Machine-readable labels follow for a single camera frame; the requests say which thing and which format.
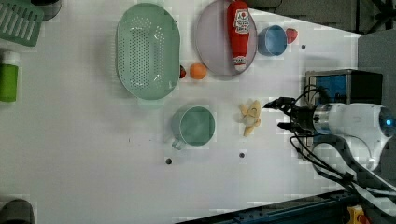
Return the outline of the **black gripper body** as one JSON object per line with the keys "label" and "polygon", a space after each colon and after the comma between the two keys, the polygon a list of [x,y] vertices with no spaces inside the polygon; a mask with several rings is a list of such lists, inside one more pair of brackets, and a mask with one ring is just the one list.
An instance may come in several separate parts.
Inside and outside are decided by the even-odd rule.
{"label": "black gripper body", "polygon": [[302,134],[313,133],[315,131],[314,112],[314,107],[293,105],[289,110],[290,131]]}

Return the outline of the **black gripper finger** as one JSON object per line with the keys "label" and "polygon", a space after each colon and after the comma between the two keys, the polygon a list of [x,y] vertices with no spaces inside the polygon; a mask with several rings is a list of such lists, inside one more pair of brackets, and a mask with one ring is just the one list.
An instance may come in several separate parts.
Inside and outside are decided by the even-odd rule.
{"label": "black gripper finger", "polygon": [[295,99],[291,97],[279,97],[269,103],[266,103],[264,108],[280,109],[284,106],[292,106],[295,103]]}
{"label": "black gripper finger", "polygon": [[292,123],[279,122],[277,124],[277,126],[280,129],[287,130],[287,131],[292,131],[294,129],[294,125]]}

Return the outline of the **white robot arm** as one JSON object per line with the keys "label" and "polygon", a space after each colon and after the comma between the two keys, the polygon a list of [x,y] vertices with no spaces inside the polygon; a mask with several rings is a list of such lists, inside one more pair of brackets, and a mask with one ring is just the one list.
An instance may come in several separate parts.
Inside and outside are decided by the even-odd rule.
{"label": "white robot arm", "polygon": [[265,105],[290,117],[279,128],[293,133],[291,141],[313,139],[304,154],[317,173],[359,195],[381,212],[395,215],[395,187],[374,173],[388,141],[395,135],[395,118],[382,105],[341,104],[297,106],[279,97]]}

